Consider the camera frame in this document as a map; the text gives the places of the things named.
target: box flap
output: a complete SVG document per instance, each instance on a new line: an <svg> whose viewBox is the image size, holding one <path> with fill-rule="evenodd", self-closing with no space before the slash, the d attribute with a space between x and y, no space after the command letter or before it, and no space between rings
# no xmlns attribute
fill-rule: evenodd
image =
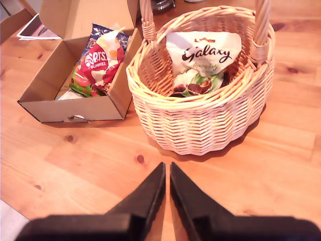
<svg viewBox="0 0 321 241"><path fill-rule="evenodd" d="M128 44L128 48L138 49L141 45L141 36L138 29L135 29L132 33L131 42ZM117 81L113 82L113 86L110 89L109 96L117 106L120 114L125 118L129 103L131 101L131 92L128 88L126 67L136 54L136 51L127 51L125 54L124 61L120 64L117 74L114 78Z"/></svg>
<svg viewBox="0 0 321 241"><path fill-rule="evenodd" d="M137 10L138 0L43 0L40 19L61 38L72 39L89 36L93 23L132 29Z"/></svg>
<svg viewBox="0 0 321 241"><path fill-rule="evenodd" d="M1 44L31 19L31 14L26 9L22 9L18 13L1 21Z"/></svg>
<svg viewBox="0 0 321 241"><path fill-rule="evenodd" d="M124 119L109 96L67 100L19 101L19 104L40 122L78 122L77 118L73 118L74 116L83 116L87 121Z"/></svg>
<svg viewBox="0 0 321 241"><path fill-rule="evenodd" d="M61 88L76 59L65 43L60 43L29 84L19 101L52 100Z"/></svg>

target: wicker basket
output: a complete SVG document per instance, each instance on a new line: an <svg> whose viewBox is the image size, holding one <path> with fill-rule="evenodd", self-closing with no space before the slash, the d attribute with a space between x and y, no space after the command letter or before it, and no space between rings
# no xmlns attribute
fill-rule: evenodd
<svg viewBox="0 0 321 241"><path fill-rule="evenodd" d="M144 130L162 148L181 155L220 150L259 118L272 87L275 34L270 0L256 5L257 12L203 8L169 21L156 33L150 0L140 0L145 39L126 69L128 85ZM228 67L229 85L204 95L168 97L174 82L166 34L189 31L237 33L242 51Z"/></svg>

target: black object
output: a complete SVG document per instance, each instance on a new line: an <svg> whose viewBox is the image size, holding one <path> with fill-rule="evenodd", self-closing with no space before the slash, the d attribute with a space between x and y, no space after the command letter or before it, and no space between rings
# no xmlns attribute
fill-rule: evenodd
<svg viewBox="0 0 321 241"><path fill-rule="evenodd" d="M149 232L153 234L151 227L163 223L163 219L155 218L165 202L165 175L165 164L160 163L136 190L105 215L53 215L32 220L16 241L145 240ZM178 241L321 241L320 230L307 220L234 216L175 163L171 164L171 197L175 204L172 212L178 211L185 228L185 237L180 239L177 235Z"/></svg>
<svg viewBox="0 0 321 241"><path fill-rule="evenodd" d="M160 163L129 196L105 215L53 215L30 221L16 241L144 240L165 196Z"/></svg>
<svg viewBox="0 0 321 241"><path fill-rule="evenodd" d="M164 10L169 9L170 7L176 8L174 0L151 0L151 9L154 12L163 12Z"/></svg>
<svg viewBox="0 0 321 241"><path fill-rule="evenodd" d="M43 26L42 29L39 31L38 36L42 35L42 34L45 33L47 30L48 30L48 29L47 29L45 26Z"/></svg>
<svg viewBox="0 0 321 241"><path fill-rule="evenodd" d="M307 220L234 216L205 194L175 163L171 164L171 196L190 241L321 240L318 227Z"/></svg>

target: white packaging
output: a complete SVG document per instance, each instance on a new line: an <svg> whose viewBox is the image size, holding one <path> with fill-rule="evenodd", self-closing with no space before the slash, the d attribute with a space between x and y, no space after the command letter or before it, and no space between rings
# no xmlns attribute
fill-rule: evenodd
<svg viewBox="0 0 321 241"><path fill-rule="evenodd" d="M232 64L242 49L238 34L228 32L173 32L166 48L173 61L173 75L195 69L202 77L212 76Z"/></svg>

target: red packaging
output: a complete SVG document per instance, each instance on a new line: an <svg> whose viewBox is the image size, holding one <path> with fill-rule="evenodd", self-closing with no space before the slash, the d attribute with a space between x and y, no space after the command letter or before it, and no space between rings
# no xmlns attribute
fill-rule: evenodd
<svg viewBox="0 0 321 241"><path fill-rule="evenodd" d="M98 38L84 61L77 66L74 81L84 79L86 85L88 85L84 86L84 83L82 83L82 88L77 89L78 92L82 93L83 89L87 89L87 87L90 87L93 92L95 92L95 89L104 93L108 92L110 83L124 59L124 50L116 38L118 33L119 31L113 31Z"/></svg>

